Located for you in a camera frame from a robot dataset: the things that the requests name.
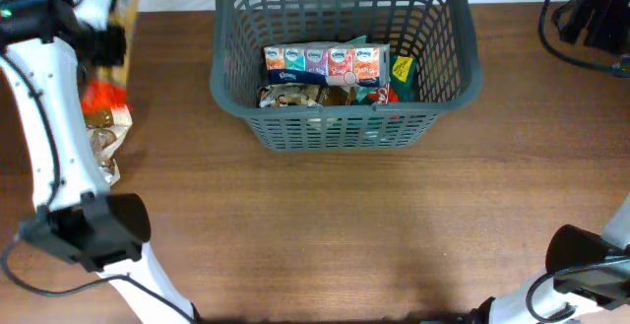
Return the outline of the Kleenex tissue multipack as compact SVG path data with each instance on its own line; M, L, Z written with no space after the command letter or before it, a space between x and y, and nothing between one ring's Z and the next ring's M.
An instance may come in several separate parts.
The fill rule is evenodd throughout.
M309 42L263 50L271 84L379 88L389 83L390 45Z

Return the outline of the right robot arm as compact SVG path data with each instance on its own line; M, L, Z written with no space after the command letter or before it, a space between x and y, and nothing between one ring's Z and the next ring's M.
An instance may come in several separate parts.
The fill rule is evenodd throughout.
M537 33L543 47L580 68L629 77L629 0L569 0L553 11L558 37L614 55L603 65L565 55L552 47L543 28L550 0L545 0ZM566 225L552 237L543 271L518 290L491 297L459 323L571 323L584 314L614 310L629 303L629 201L602 235Z

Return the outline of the green Nescafe coffee bag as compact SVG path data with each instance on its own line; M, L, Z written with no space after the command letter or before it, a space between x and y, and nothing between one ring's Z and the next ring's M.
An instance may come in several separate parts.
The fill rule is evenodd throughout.
M344 87L346 105L407 102L416 62L390 52L389 44L368 43L365 36L342 44L352 56L353 86Z

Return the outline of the beige brown snack bag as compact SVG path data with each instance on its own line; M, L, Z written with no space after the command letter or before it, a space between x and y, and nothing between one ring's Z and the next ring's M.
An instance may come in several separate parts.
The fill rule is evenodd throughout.
M94 158L104 180L112 186L120 179L114 153L124 142L133 125L127 106L84 114L87 133Z
M279 84L259 89L259 107L347 105L351 88L322 87L310 84Z

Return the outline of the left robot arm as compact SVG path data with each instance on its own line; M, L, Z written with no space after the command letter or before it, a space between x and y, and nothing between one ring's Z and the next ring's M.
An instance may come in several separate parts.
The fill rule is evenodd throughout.
M25 242L111 284L145 323L195 323L150 244L146 206L114 194L130 127L126 83L139 0L1 0L1 70L32 169Z

